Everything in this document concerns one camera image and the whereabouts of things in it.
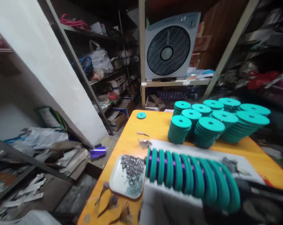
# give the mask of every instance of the yellow tabletop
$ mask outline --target yellow tabletop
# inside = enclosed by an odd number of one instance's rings
[[[147,114],[145,119],[138,119],[137,113],[145,112]],[[153,112],[135,110],[132,112],[120,139],[118,140],[102,174],[89,197],[78,221],[78,224],[108,224],[119,217],[124,201],[127,200],[130,211],[133,214],[133,224],[137,224],[137,215],[140,209],[142,196],[137,200],[130,200],[125,197],[120,197],[118,200],[118,207],[106,211],[101,217],[97,218],[95,212],[95,202],[99,197],[103,183],[109,182],[111,172],[115,165],[116,159],[121,154],[133,155],[135,157],[144,158],[147,156],[148,149],[142,149],[139,146],[137,139],[156,139],[167,141],[167,133],[171,122],[172,113],[169,112]],[[137,134],[142,132],[150,137]],[[192,143],[184,142],[184,145],[194,146]],[[217,141],[210,150],[241,155],[247,158],[254,169],[262,176],[266,177],[270,183],[277,188],[283,189],[283,170],[274,162],[267,154],[265,154],[260,147],[249,137],[243,138],[237,145],[228,144]],[[101,212],[107,205],[111,191],[107,190],[101,197],[99,212]]]

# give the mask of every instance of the wooden panel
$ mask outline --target wooden panel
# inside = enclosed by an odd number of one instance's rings
[[[248,0],[220,0],[204,16],[204,35],[212,35],[207,51],[200,55],[200,69],[215,69],[226,49]]]

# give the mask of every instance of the white plastic bag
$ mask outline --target white plastic bag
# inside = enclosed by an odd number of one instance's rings
[[[97,46],[96,50],[93,50],[92,44]],[[110,58],[108,57],[107,52],[101,48],[101,46],[95,42],[90,40],[89,41],[89,48],[91,53],[89,56],[91,57],[92,66],[94,69],[101,69],[105,73],[112,73],[113,66],[110,62]]]

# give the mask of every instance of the wooden board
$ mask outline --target wooden board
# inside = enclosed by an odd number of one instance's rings
[[[91,160],[89,158],[88,163],[93,164],[94,166],[96,166],[100,169],[103,169],[105,167],[105,165],[106,165],[116,143],[117,143],[116,139],[113,139],[110,136],[104,137],[101,140],[101,144],[102,144],[102,146],[106,147],[106,155],[104,157],[99,157],[99,158],[96,158],[96,159],[93,159],[93,160]]]

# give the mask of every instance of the teal disc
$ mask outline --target teal disc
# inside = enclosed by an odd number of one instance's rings
[[[208,205],[213,205],[217,199],[217,186],[213,171],[209,166],[207,160],[202,158],[197,158],[197,160],[200,162],[200,166],[204,170],[204,178],[206,180],[204,197],[205,203],[207,203]]]
[[[156,179],[156,169],[157,169],[157,150],[153,148],[151,171],[150,171],[150,182],[151,183],[153,183]]]
[[[211,117],[202,117],[198,123],[209,131],[222,132],[225,130],[225,125],[222,122]]]
[[[211,109],[222,109],[224,107],[223,103],[216,101],[216,100],[211,100],[207,99],[203,102],[204,105],[209,106]]]
[[[166,170],[166,179],[164,184],[167,188],[171,188],[173,185],[173,157],[170,151],[166,151],[166,159],[167,159],[167,170]]]
[[[188,156],[191,166],[193,167],[193,177],[194,177],[194,190],[193,190],[193,196],[195,198],[204,198],[205,193],[205,183],[204,183],[204,177],[202,173],[202,169],[200,165],[198,164],[198,161]]]
[[[194,109],[184,109],[181,112],[182,116],[187,117],[188,119],[192,120],[198,120],[199,118],[202,117],[202,114]]]
[[[211,113],[211,108],[209,106],[206,106],[206,105],[203,105],[203,104],[193,104],[191,106],[191,108],[202,113],[202,114]]]
[[[145,114],[144,112],[139,112],[137,113],[137,118],[138,119],[144,119],[146,118],[147,114]]]
[[[150,152],[151,152],[151,148],[149,147],[148,156],[147,156],[147,163],[145,165],[145,177],[147,177],[147,178],[149,178],[148,170],[149,170]]]
[[[193,192],[193,172],[192,172],[192,168],[191,165],[188,161],[188,158],[186,155],[181,154],[181,161],[183,162],[184,166],[185,166],[185,186],[183,185],[183,193],[184,194],[192,194]]]
[[[175,191],[181,191],[183,186],[183,171],[182,171],[182,163],[180,161],[180,157],[177,153],[173,152],[173,159],[176,162],[176,178],[173,184],[173,188]]]
[[[265,108],[260,105],[254,105],[254,104],[241,104],[239,106],[239,109],[243,111],[258,113],[263,116],[268,116],[271,113],[271,111],[268,108]]]
[[[164,177],[164,151],[159,150],[159,169],[158,169],[158,178],[157,184],[162,185]]]
[[[219,166],[211,160],[208,160],[208,163],[211,166],[211,169],[214,172],[214,176],[217,183],[217,206],[221,210],[226,210],[230,203],[230,191],[228,184],[226,182],[226,178],[224,177],[223,173],[220,171]]]
[[[267,117],[254,112],[238,111],[237,117],[248,123],[257,124],[261,126],[265,126],[270,122],[270,120]]]
[[[232,177],[230,171],[221,163],[216,162],[221,167],[223,174],[226,176],[226,181],[230,189],[230,203],[227,208],[229,213],[235,213],[240,209],[240,193],[236,181]]]
[[[191,107],[191,105],[188,102],[185,102],[185,101],[175,102],[175,108],[177,108],[177,109],[188,109],[190,107]]]
[[[173,116],[172,123],[179,128],[190,128],[191,127],[190,119],[184,116],[181,116],[181,115]]]
[[[225,108],[237,107],[241,104],[240,101],[233,98],[220,98],[218,101],[223,103]]]
[[[238,117],[226,111],[214,111],[211,115],[223,123],[237,123]]]

